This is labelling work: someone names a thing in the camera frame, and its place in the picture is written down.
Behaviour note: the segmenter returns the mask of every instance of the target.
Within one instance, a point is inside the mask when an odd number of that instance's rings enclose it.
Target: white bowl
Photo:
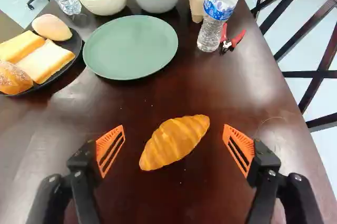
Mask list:
[[[178,0],[136,0],[140,8],[150,13],[164,13],[172,10]]]
[[[124,9],[126,0],[80,0],[85,8],[100,16],[113,15]]]

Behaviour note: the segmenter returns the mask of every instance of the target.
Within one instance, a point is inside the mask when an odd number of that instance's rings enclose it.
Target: black plate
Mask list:
[[[0,95],[4,95],[4,96],[19,96],[19,95],[23,95],[23,94],[26,94],[26,93],[29,93],[29,92],[37,91],[37,90],[41,89],[42,87],[51,84],[56,79],[58,79],[64,72],[66,72],[76,62],[76,60],[78,59],[78,57],[80,55],[81,48],[82,48],[82,44],[83,44],[83,41],[82,41],[80,35],[78,34],[78,32],[75,31],[72,28],[70,28],[70,31],[72,32],[73,36],[69,40],[67,40],[67,41],[54,41],[54,43],[56,45],[64,48],[64,49],[72,51],[75,54],[75,58],[73,58],[63,68],[61,68],[59,71],[57,71],[51,77],[49,77],[48,80],[45,81],[43,84],[37,84],[37,83],[34,82],[33,87],[31,87],[29,90],[26,90],[26,91],[21,92],[19,94],[8,95],[8,94],[5,94],[5,93],[3,93],[3,92],[0,91]]]

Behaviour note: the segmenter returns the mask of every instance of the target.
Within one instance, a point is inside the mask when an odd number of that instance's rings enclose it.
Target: white floor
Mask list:
[[[47,4],[46,0],[33,3],[35,10],[26,7],[28,0],[0,0],[0,9],[25,28]],[[294,0],[281,17],[265,34],[273,53],[278,49],[322,6],[326,0]],[[253,8],[256,0],[246,0]],[[261,24],[274,9],[277,2],[264,9],[257,20]],[[312,30],[280,63],[282,71],[316,70],[337,21],[337,9],[332,10],[315,29]],[[331,70],[337,70],[337,59]],[[310,83],[310,79],[286,79],[299,102]],[[304,114],[306,120],[319,118],[337,112],[337,80],[324,80],[316,96]],[[334,193],[337,197],[337,162],[334,159],[337,149],[337,127],[312,133],[321,155]]]

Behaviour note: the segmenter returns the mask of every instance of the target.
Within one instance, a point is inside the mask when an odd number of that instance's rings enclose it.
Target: blue bottle label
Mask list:
[[[219,11],[210,0],[205,0],[204,10],[209,16],[216,20],[228,20],[234,11],[234,7]]]

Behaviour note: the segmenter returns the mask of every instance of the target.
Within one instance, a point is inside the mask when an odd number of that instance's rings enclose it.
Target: red handle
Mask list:
[[[220,43],[224,42],[225,40],[227,40],[226,34],[227,34],[227,22],[225,22],[223,24]]]
[[[246,33],[246,30],[243,29],[237,37],[235,37],[231,40],[233,48],[236,47],[236,45],[240,42],[240,40],[243,38],[245,33]]]

